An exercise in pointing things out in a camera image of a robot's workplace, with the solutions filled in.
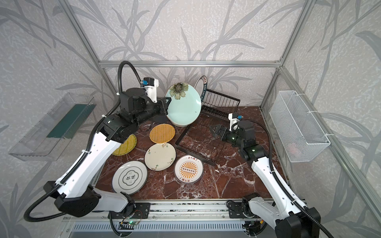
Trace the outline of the orange sunburst plate front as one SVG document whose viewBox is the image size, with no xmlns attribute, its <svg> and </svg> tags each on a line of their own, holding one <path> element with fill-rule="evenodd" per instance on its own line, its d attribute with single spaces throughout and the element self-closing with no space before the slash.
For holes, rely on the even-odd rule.
<svg viewBox="0 0 381 238">
<path fill-rule="evenodd" d="M 193 184 L 199 181 L 204 168 L 201 160 L 191 155 L 185 155 L 177 160 L 174 167 L 175 178 L 182 183 Z"/>
</svg>

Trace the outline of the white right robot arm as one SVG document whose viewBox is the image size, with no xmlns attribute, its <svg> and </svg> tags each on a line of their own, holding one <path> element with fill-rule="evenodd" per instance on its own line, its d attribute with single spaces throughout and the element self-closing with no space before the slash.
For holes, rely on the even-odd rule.
<svg viewBox="0 0 381 238">
<path fill-rule="evenodd" d="M 321 216 L 315 208 L 307 205 L 292 191 L 279 174 L 272 161 L 272 148 L 265 150 L 256 141 L 254 120 L 242 120 L 230 127 L 210 127 L 214 137 L 239 149 L 251 169 L 269 191 L 275 206 L 269 205 L 257 194 L 243 198 L 242 210 L 245 216 L 258 216 L 271 226 L 278 238 L 317 238 L 323 232 L 333 235 L 321 224 Z"/>
</svg>

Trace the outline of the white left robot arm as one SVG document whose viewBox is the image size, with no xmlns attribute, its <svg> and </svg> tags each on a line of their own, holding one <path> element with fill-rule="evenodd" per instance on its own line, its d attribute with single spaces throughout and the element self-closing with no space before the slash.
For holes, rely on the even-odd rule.
<svg viewBox="0 0 381 238">
<path fill-rule="evenodd" d="M 155 80 L 141 80 L 136 68 L 127 60 L 120 63 L 117 77 L 119 99 L 116 105 L 95 125 L 86 148 L 76 162 L 59 179 L 44 185 L 45 195 L 26 209 L 23 215 L 25 221 L 43 222 L 65 214 L 83 217 L 94 211 L 115 212 L 125 216 L 134 213 L 135 202 L 126 192 L 98 190 L 90 185 L 90 181 L 110 155 L 131 134 L 137 132 L 142 123 L 168 120 L 171 98 L 156 98 L 148 93 L 148 87 L 155 87 Z M 31 212 L 49 197 L 55 199 L 59 213 L 32 217 Z"/>
</svg>

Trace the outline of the green rim lettered plate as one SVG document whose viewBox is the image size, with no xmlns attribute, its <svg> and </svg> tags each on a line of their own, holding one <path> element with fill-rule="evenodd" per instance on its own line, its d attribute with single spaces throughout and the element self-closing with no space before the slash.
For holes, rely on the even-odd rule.
<svg viewBox="0 0 381 238">
<path fill-rule="evenodd" d="M 195 90 L 198 92 L 200 96 L 201 101 L 204 100 L 204 97 L 206 95 L 207 83 L 208 83 L 207 77 L 203 75 L 197 80 L 194 86 Z"/>
</svg>

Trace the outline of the mint green flower plate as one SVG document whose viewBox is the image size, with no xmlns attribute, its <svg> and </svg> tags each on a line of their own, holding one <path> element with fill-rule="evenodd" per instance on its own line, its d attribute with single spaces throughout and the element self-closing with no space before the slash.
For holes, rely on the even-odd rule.
<svg viewBox="0 0 381 238">
<path fill-rule="evenodd" d="M 201 99 L 194 87 L 179 82 L 172 85 L 165 97 L 170 97 L 167 118 L 177 127 L 186 127 L 192 124 L 201 111 Z"/>
</svg>

